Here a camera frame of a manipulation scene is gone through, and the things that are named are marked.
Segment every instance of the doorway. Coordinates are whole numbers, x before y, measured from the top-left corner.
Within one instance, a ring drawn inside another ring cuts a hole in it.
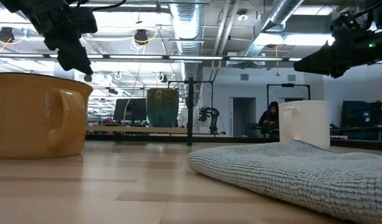
[[[240,138],[246,135],[245,126],[256,123],[256,98],[232,98],[233,124],[232,136]]]

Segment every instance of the white mug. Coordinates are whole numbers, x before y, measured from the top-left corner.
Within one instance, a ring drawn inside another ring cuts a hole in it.
[[[328,102],[293,101],[279,105],[279,140],[301,140],[322,149],[330,147]]]

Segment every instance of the yellow mug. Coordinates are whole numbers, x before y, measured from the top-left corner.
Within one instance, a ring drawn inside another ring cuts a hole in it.
[[[0,73],[0,158],[76,156],[93,88],[47,75]]]

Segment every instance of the dark hair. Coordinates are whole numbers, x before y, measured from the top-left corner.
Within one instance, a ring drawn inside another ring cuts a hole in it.
[[[276,109],[276,112],[275,112],[274,114],[271,114],[271,113],[270,113],[270,109],[271,109],[272,107]],[[278,102],[276,102],[276,101],[271,102],[270,105],[269,105],[269,107],[268,107],[268,109],[267,109],[267,112],[268,112],[268,118],[269,118],[268,120],[269,120],[269,121],[270,121],[270,117],[271,117],[271,116],[274,116],[275,119],[278,119],[278,117],[279,117]]]

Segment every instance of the woman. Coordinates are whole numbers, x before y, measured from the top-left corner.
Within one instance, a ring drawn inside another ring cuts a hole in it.
[[[278,123],[278,117],[279,117],[278,110],[279,110],[278,109],[278,102],[276,102],[276,101],[271,102],[269,109],[266,110],[263,113],[263,115],[261,115],[260,120],[259,120],[259,124],[261,126],[263,126],[265,124]]]

